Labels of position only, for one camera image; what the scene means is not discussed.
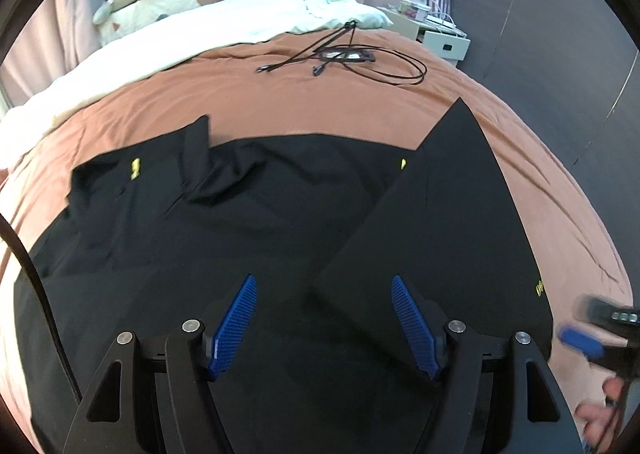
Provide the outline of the right hand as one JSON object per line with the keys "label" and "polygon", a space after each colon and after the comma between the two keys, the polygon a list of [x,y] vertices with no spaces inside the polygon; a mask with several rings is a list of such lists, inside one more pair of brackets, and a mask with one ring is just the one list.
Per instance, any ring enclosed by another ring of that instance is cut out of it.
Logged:
{"label": "right hand", "polygon": [[582,438],[593,453],[607,453],[616,437],[616,427],[620,421],[617,402],[620,400],[625,381],[610,377],[602,385],[605,399],[612,405],[594,401],[582,401],[575,408],[575,418],[582,425]]}

